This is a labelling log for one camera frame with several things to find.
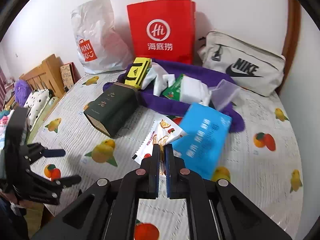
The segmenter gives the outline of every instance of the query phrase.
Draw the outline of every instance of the dark green tea box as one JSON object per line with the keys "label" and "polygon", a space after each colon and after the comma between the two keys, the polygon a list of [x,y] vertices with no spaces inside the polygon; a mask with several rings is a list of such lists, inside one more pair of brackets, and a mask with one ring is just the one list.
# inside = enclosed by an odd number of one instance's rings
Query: dark green tea box
{"label": "dark green tea box", "polygon": [[90,103],[84,115],[96,129],[114,137],[137,107],[137,89],[116,82]]}

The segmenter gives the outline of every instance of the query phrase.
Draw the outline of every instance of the pillow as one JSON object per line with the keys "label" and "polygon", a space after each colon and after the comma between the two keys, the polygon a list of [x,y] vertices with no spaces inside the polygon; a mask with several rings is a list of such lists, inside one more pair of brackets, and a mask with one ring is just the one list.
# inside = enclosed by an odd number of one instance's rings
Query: pillow
{"label": "pillow", "polygon": [[32,108],[32,106],[33,106],[33,104],[35,102],[35,99],[36,99],[36,97],[38,97],[38,95],[39,95],[39,91],[38,90],[34,90],[28,96],[27,101],[23,106],[24,108],[28,108],[28,113],[27,114],[29,114],[29,112],[30,112],[30,110],[31,110],[31,108]]}
{"label": "pillow", "polygon": [[45,106],[50,100],[49,90],[44,89],[44,90],[39,90],[38,92],[35,92],[33,94],[32,99],[33,99],[33,105],[31,106],[31,110],[29,111],[29,114],[27,117],[28,129],[30,131],[32,131],[34,124],[36,123],[43,109],[45,108]]}

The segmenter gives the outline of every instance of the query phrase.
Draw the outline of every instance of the haidilao logo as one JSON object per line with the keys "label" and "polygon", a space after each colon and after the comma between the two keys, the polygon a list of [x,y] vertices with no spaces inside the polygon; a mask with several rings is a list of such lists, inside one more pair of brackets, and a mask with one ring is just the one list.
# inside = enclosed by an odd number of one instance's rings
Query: haidilao logo
{"label": "haidilao logo", "polygon": [[152,20],[147,25],[147,34],[154,41],[164,41],[170,35],[170,26],[164,20]]}

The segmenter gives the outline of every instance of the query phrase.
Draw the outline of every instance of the orange fruit print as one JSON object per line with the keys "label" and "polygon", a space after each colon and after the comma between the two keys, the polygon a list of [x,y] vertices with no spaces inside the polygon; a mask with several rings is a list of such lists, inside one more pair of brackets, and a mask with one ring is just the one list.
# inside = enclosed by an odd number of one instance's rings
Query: orange fruit print
{"label": "orange fruit print", "polygon": [[51,172],[51,181],[54,181],[55,179],[61,178],[61,172],[59,169],[55,168]]}
{"label": "orange fruit print", "polygon": [[44,168],[44,174],[46,177],[51,178],[51,173],[53,171],[53,169],[55,169],[56,166],[54,164],[48,164],[47,166],[45,166]]}
{"label": "orange fruit print", "polygon": [[260,132],[260,133],[256,133],[253,137],[253,143],[255,146],[262,148],[265,147],[265,143],[264,143],[264,133]]}
{"label": "orange fruit print", "polygon": [[158,228],[153,224],[141,223],[134,228],[135,240],[158,240],[159,235]]}
{"label": "orange fruit print", "polygon": [[253,137],[253,143],[256,147],[267,147],[270,151],[276,150],[276,142],[271,134],[265,134],[263,132],[256,133]]}
{"label": "orange fruit print", "polygon": [[276,150],[276,142],[275,142],[274,138],[271,136],[271,134],[266,134],[263,138],[263,141],[266,144],[266,147],[270,151]]}

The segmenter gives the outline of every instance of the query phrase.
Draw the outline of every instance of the wooden headboard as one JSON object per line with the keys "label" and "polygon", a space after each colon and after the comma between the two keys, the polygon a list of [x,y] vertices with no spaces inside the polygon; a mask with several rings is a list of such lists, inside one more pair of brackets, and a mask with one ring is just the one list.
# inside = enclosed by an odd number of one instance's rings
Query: wooden headboard
{"label": "wooden headboard", "polygon": [[285,57],[284,77],[281,85],[276,89],[278,95],[288,77],[290,68],[298,46],[301,26],[301,5],[298,0],[288,0],[288,25],[287,34],[284,40],[282,55]]}
{"label": "wooden headboard", "polygon": [[20,76],[32,90],[51,89],[57,98],[62,98],[65,91],[60,74],[60,60],[54,54],[47,57],[42,63]]}

